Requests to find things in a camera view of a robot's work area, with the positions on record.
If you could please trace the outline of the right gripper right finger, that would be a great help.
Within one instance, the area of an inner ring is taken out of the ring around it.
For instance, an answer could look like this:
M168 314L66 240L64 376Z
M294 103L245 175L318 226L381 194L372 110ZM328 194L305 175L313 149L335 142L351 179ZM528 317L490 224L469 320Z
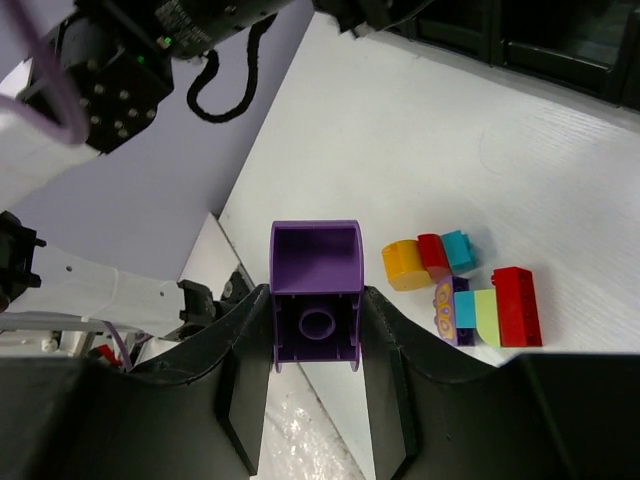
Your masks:
M635 479L639 359L521 354L494 367L363 296L379 479Z

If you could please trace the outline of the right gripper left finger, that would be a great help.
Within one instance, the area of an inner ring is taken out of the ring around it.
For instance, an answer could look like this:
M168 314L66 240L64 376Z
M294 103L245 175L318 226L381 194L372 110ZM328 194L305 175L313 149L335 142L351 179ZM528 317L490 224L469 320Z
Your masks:
M247 479L272 365L267 286L124 373L88 360L1 362L5 479Z

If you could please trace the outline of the orange yellow lego brick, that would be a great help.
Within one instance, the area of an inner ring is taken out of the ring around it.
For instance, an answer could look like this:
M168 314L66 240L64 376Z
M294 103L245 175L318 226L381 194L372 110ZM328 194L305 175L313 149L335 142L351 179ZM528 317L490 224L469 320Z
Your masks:
M388 283L396 291L414 291L433 284L415 239L393 242L382 249Z

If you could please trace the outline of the red curved lego brick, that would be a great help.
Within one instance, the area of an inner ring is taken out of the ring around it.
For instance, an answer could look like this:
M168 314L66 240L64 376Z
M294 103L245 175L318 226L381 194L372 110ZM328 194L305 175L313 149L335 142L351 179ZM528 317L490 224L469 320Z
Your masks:
M424 269L434 283L452 275L444 244L439 235L422 234L417 237L418 249Z

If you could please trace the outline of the small teal lego brick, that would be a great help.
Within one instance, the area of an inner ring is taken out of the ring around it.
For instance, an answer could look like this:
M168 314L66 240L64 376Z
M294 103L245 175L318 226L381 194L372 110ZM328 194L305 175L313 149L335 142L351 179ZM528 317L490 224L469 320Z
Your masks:
M445 233L441 241L454 274L463 274L477 266L477 258L468 234L461 230Z

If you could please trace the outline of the purple heart lego plate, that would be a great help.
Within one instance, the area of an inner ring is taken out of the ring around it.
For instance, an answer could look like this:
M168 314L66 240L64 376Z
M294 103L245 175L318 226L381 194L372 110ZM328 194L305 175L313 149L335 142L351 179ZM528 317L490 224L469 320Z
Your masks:
M355 220L275 221L269 290L274 364L360 366L364 251Z

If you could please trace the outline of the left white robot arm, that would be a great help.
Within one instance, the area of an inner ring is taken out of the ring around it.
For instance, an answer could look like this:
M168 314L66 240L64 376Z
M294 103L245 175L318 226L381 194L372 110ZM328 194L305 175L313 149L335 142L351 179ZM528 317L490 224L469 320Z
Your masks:
M189 316L189 292L67 254L47 244L11 208L65 171L109 154L148 128L173 90L171 63L206 59L188 92L217 72L215 46L249 35L248 80L239 104L212 124L245 112L258 81L262 36L280 1L77 1L40 36L21 1L2 12L28 56L1 83L1 311L7 329L107 331L163 337Z

